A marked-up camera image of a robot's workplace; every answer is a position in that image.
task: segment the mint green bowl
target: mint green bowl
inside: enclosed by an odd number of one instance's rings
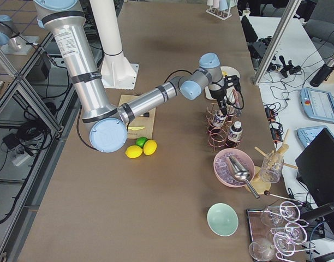
[[[235,210],[224,203],[217,203],[210,207],[207,222],[212,231],[219,236],[231,236],[238,227]]]

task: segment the metal scoop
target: metal scoop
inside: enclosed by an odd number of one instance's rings
[[[245,182],[249,190],[252,192],[255,198],[259,198],[257,191],[249,183],[248,179],[251,177],[250,172],[246,169],[234,156],[229,156],[226,159],[226,164],[229,167],[230,175],[233,179],[239,182]]]

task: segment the blue joint cap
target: blue joint cap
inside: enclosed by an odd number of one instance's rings
[[[198,83],[187,80],[180,87],[180,92],[189,100],[194,100],[201,94],[201,87]]]
[[[220,66],[220,61],[215,53],[206,53],[200,58],[200,66],[202,68],[215,68]]]
[[[0,15],[0,22],[8,22],[12,21],[12,18],[10,18],[8,15]]]
[[[45,29],[45,26],[43,25],[42,21],[37,19],[37,24],[39,27],[41,27],[42,29]]]
[[[77,0],[34,0],[42,8],[52,11],[66,11],[72,8]]]
[[[124,123],[116,118],[98,121],[90,131],[90,142],[98,151],[111,153],[119,150],[127,140]]]
[[[6,45],[9,41],[9,37],[0,32],[0,45]]]

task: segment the lemon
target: lemon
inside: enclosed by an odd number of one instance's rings
[[[126,156],[129,158],[137,158],[143,153],[143,149],[140,146],[133,145],[126,149]]]
[[[157,148],[157,143],[155,140],[147,140],[144,144],[143,151],[144,154],[147,156],[150,156],[151,154],[154,154]]]
[[[141,136],[136,140],[135,144],[137,146],[140,146],[141,148],[143,148],[143,146],[144,146],[144,144],[146,143],[147,140],[148,139],[145,136]]]

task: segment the sticker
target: sticker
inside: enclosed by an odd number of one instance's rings
[[[77,55],[79,53],[79,49],[76,45],[76,41],[72,31],[65,31],[55,35],[54,37],[63,58]]]

